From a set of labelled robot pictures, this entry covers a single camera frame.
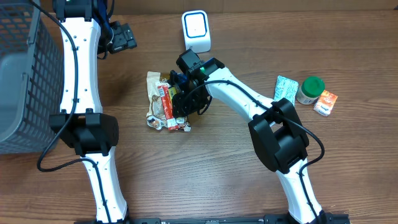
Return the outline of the red snack bar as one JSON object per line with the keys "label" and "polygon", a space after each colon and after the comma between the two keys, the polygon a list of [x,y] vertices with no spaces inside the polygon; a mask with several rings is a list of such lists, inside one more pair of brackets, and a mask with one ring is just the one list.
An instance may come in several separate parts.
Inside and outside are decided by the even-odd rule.
{"label": "red snack bar", "polygon": [[160,84],[157,86],[159,96],[162,100],[162,106],[164,108],[164,114],[167,122],[167,128],[169,130],[177,130],[178,124],[173,116],[172,102],[169,95],[169,88],[166,84]]}

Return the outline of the beige snack bag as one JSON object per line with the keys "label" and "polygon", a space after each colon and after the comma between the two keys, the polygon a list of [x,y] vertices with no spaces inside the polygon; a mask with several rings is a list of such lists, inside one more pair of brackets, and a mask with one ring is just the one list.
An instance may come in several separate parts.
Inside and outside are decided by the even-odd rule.
{"label": "beige snack bag", "polygon": [[[162,100],[159,96],[157,86],[160,84],[166,84],[168,88],[173,87],[167,80],[170,75],[167,73],[160,72],[147,72],[147,94],[149,99],[149,112],[146,115],[147,125],[161,130],[167,128],[167,122],[164,114],[164,108],[162,106]],[[175,118],[179,131],[190,132],[191,126],[186,117]]]}

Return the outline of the teal white snack packet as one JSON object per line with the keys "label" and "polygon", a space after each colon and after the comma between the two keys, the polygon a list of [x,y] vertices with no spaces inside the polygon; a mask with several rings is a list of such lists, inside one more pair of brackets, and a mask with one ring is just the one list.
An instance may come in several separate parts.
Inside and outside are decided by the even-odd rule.
{"label": "teal white snack packet", "polygon": [[286,98],[295,105],[295,97],[298,92],[298,88],[298,82],[279,75],[275,84],[274,100],[279,101]]}

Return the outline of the green lid jar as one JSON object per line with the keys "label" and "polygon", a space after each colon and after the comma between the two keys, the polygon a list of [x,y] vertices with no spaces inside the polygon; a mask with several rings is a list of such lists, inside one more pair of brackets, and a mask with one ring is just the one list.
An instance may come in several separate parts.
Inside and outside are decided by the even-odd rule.
{"label": "green lid jar", "polygon": [[311,76],[299,86],[296,99],[303,105],[310,105],[320,97],[324,90],[324,81],[319,77]]}

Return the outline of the orange white small packet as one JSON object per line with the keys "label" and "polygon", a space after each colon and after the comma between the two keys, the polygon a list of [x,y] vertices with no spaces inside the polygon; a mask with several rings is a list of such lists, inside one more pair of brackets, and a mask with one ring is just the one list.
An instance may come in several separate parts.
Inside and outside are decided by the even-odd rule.
{"label": "orange white small packet", "polygon": [[324,90],[317,102],[314,104],[313,110],[322,116],[329,116],[337,99],[337,95]]}

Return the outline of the yellow black tube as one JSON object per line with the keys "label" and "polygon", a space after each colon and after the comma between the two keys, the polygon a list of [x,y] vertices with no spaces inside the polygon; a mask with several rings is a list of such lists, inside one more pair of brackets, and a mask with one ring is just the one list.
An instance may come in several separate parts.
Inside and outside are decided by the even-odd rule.
{"label": "yellow black tube", "polygon": [[176,94],[177,94],[177,91],[176,91],[175,87],[170,87],[169,88],[170,99],[172,99]]}

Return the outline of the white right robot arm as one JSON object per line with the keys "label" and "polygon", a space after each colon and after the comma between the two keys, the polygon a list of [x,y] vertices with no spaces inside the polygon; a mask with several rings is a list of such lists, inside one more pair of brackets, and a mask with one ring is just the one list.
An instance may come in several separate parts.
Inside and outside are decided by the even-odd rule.
{"label": "white right robot arm", "polygon": [[309,139],[318,138],[303,127],[294,105],[283,98],[274,101],[239,81],[216,58],[203,61],[191,49],[180,54],[169,83],[177,89],[172,98],[175,117],[202,115],[212,99],[222,101],[247,123],[256,156],[275,172],[289,204],[290,218],[297,223],[322,223],[323,210],[308,177]]}

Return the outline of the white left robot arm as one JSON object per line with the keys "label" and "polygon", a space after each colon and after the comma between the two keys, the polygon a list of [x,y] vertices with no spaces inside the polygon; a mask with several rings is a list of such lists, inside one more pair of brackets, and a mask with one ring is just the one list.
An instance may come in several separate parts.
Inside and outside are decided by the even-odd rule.
{"label": "white left robot arm", "polygon": [[98,90],[98,61],[136,47],[128,24],[110,20],[114,5],[107,1],[56,0],[52,20],[63,39],[64,84],[58,113],[49,117],[55,140],[74,149],[77,159],[44,168],[48,149],[37,161],[41,172],[54,172],[82,162],[90,178],[96,203],[95,223],[130,223],[129,209],[121,192],[115,152],[118,121],[104,114]]}

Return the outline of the white barcode scanner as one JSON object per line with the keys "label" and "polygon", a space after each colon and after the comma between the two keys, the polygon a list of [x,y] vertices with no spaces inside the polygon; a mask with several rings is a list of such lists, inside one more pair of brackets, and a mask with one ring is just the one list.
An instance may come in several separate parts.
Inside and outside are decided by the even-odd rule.
{"label": "white barcode scanner", "polygon": [[211,35],[207,13],[203,10],[187,11],[182,14],[181,20],[185,49],[195,53],[210,51]]}

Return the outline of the grey plastic mesh basket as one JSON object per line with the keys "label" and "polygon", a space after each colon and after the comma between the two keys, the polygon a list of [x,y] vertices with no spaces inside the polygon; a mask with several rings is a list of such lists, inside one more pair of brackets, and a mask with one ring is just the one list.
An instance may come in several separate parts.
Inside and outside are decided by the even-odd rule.
{"label": "grey plastic mesh basket", "polygon": [[1,1],[1,154],[43,151],[55,136],[63,54],[40,18],[38,1]]}

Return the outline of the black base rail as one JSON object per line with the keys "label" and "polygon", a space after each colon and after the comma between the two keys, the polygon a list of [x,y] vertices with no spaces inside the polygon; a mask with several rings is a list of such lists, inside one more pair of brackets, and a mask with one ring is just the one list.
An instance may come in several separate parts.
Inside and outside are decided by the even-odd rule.
{"label": "black base rail", "polygon": [[[350,224],[347,214],[323,213],[320,216],[320,223],[326,224]],[[75,222],[75,224],[94,224],[101,223],[95,220],[85,222]],[[186,218],[186,219],[165,219],[160,218],[130,218],[127,221],[117,223],[130,224],[288,224],[298,223],[288,214],[264,215],[263,217],[235,217],[235,218]]]}

